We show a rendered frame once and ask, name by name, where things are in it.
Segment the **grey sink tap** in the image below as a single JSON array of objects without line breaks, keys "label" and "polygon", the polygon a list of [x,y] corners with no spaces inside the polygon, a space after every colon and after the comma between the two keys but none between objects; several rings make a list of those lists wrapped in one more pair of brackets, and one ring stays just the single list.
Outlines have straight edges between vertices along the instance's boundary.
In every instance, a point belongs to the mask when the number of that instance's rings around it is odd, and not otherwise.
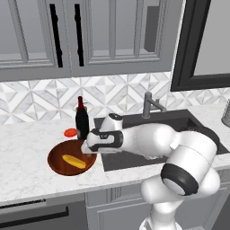
[{"label": "grey sink tap", "polygon": [[151,92],[145,92],[144,105],[143,105],[143,114],[144,119],[150,118],[150,111],[160,110],[161,112],[167,111],[167,109],[159,102],[159,100],[152,99]]}]

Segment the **small flat red object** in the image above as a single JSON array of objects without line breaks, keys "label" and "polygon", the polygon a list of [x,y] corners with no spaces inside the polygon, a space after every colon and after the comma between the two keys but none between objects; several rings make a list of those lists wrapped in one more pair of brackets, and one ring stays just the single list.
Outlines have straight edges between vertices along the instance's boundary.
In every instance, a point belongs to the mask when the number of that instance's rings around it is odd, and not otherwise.
[{"label": "small flat red object", "polygon": [[64,132],[65,137],[74,137],[77,135],[77,129],[76,128],[68,128]]}]

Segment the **dark grey sink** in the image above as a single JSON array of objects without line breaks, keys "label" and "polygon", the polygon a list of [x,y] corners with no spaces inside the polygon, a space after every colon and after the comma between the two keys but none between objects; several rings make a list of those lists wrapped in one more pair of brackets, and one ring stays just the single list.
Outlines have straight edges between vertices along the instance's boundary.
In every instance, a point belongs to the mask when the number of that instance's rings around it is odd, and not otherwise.
[{"label": "dark grey sink", "polygon": [[[188,127],[203,127],[203,124],[188,110],[153,112],[150,114],[149,119],[144,119],[141,114],[123,115],[123,128],[131,128],[146,123],[167,124],[176,131],[181,131]],[[102,154],[102,163],[105,172],[151,164],[162,164],[165,163],[166,160],[166,156],[154,160],[147,160],[144,156],[134,155],[129,152],[108,155]]]}]

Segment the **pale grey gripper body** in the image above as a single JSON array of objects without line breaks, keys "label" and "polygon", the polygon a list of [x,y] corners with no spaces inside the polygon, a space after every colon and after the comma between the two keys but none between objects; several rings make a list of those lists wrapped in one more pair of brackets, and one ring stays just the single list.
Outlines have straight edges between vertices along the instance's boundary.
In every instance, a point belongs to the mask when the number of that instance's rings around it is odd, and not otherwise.
[{"label": "pale grey gripper body", "polygon": [[81,151],[84,155],[92,155],[93,151],[88,147],[86,141],[81,145]]}]

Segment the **dark red wine bottle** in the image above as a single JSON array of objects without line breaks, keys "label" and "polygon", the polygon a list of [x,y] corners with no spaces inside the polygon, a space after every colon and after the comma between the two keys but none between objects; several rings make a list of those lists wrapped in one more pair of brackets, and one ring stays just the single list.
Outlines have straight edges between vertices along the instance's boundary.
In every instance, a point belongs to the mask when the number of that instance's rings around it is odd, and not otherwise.
[{"label": "dark red wine bottle", "polygon": [[75,124],[77,129],[77,138],[86,140],[89,134],[89,118],[83,104],[83,97],[78,97],[78,106],[75,115]]}]

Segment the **yellow corn cob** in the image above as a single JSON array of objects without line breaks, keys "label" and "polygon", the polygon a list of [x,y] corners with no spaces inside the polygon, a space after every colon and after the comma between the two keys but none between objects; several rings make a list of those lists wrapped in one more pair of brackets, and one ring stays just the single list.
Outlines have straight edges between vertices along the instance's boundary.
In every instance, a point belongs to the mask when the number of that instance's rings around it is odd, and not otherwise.
[{"label": "yellow corn cob", "polygon": [[84,169],[86,167],[86,163],[72,155],[62,155],[62,158],[68,164],[71,164],[74,167],[79,169]]}]

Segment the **brown wooden bowl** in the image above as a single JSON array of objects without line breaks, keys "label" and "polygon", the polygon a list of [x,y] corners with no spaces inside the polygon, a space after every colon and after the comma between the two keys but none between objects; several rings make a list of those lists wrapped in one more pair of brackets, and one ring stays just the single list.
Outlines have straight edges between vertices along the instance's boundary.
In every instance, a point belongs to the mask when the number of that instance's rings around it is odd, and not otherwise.
[{"label": "brown wooden bowl", "polygon": [[[91,154],[90,156],[84,155],[81,151],[81,145],[83,144],[83,140],[67,140],[64,142],[61,142],[54,146],[48,155],[48,164],[50,168],[61,175],[65,176],[74,176],[81,173],[85,173],[87,170],[89,170],[96,158],[96,154]],[[85,168],[80,169],[77,168],[69,163],[67,163],[62,155],[72,155],[81,161],[85,162]]]}]

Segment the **grey base cupboard door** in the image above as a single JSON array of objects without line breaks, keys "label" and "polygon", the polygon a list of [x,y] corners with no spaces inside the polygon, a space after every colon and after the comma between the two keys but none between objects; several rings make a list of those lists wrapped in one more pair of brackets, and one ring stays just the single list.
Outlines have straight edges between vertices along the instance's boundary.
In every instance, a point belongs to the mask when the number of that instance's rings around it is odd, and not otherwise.
[{"label": "grey base cupboard door", "polygon": [[208,220],[204,226],[206,230],[212,230],[217,218],[221,212],[222,207],[225,205],[226,200],[230,194],[230,181],[222,182],[221,186],[216,193],[217,201],[215,202],[214,207],[210,211]]},{"label": "grey base cupboard door", "polygon": [[89,230],[138,230],[151,210],[139,184],[86,192],[85,204]]}]

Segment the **grey wall cupboard door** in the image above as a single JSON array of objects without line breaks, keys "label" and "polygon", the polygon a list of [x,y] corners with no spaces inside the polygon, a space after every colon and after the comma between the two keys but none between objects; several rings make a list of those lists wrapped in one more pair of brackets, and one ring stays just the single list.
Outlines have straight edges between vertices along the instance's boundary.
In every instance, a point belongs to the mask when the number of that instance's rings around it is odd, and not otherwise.
[{"label": "grey wall cupboard door", "polygon": [[[63,67],[58,67],[49,4],[55,4]],[[0,82],[70,76],[63,0],[0,0]]]},{"label": "grey wall cupboard door", "polygon": [[[80,4],[84,66],[79,66],[75,4]],[[167,72],[183,0],[66,0],[74,76]]]}]

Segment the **grey dishwasher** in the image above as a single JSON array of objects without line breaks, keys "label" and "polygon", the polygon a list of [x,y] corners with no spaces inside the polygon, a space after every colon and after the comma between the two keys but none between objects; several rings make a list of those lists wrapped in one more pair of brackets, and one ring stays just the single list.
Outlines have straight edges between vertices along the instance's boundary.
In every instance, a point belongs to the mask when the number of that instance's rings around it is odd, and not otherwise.
[{"label": "grey dishwasher", "polygon": [[0,206],[0,230],[88,230],[84,194]]}]

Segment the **black framed window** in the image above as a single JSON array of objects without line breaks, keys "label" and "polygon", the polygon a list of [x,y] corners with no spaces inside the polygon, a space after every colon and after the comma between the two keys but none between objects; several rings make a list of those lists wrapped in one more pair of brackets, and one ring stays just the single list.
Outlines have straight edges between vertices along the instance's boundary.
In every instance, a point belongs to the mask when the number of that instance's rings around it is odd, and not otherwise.
[{"label": "black framed window", "polygon": [[186,0],[173,92],[230,87],[230,0]]}]

